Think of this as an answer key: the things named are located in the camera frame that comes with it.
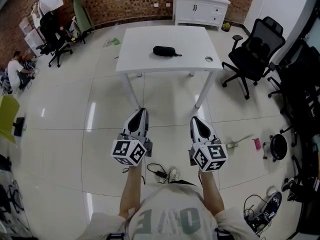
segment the white tile floor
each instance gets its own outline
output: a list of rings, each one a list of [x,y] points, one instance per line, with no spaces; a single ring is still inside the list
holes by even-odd
[[[113,139],[134,110],[115,72],[121,46],[103,44],[114,37],[122,41],[126,28],[171,24],[170,20],[148,21],[98,30],[88,36],[87,44],[74,45],[73,54],[64,55],[60,68],[56,61],[49,68],[50,57],[40,57],[40,72],[32,86],[15,95],[20,102],[18,115],[26,116],[27,128],[16,145],[2,141],[0,148],[12,159],[26,216],[38,238],[73,240],[93,212],[118,213],[127,176],[122,173],[124,166],[109,154]],[[233,26],[230,32],[210,27],[207,31],[220,60],[231,63],[232,36],[242,35],[245,40],[243,30]],[[223,142],[253,134],[231,150],[229,160],[214,173],[226,208],[236,206],[242,211],[248,196],[265,198],[269,186],[280,189],[284,178],[294,175],[291,155],[300,151],[291,148],[290,132],[284,135],[288,154],[280,162],[263,160],[264,152],[255,148],[252,139],[263,143],[287,126],[279,112],[281,98],[268,98],[275,88],[265,78],[258,86],[247,81],[250,100],[245,100],[239,81],[222,88],[221,82],[232,73],[221,72],[201,108],[195,109],[207,75],[166,72],[131,77],[138,101],[149,111],[148,136],[154,145],[153,156],[146,157],[143,166],[160,163],[166,170],[176,166],[181,179],[199,186],[198,169],[190,167],[188,160],[192,116],[212,123]],[[145,169],[142,174],[147,183],[158,180]],[[288,203],[287,194],[271,228],[263,234],[268,240],[284,240],[296,228],[301,206]],[[258,203],[252,198],[247,205]]]

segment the person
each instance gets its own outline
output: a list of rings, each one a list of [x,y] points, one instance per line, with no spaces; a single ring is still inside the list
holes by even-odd
[[[7,71],[12,90],[20,89],[27,86],[30,79],[33,79],[34,72],[25,69],[20,63],[22,56],[20,51],[15,51],[12,60],[9,61]]]
[[[119,215],[94,212],[77,240],[258,240],[236,208],[226,209],[212,172],[200,172],[203,189],[179,180],[146,184],[141,201],[142,163],[128,169]]]
[[[286,190],[290,190],[290,194],[288,195],[287,200],[299,203],[309,203],[317,196],[320,197],[320,151],[317,154],[318,156],[318,174],[315,178],[313,188],[310,186],[304,186],[297,184],[295,182],[295,178],[291,177],[288,182],[285,182],[282,185],[282,192]]]

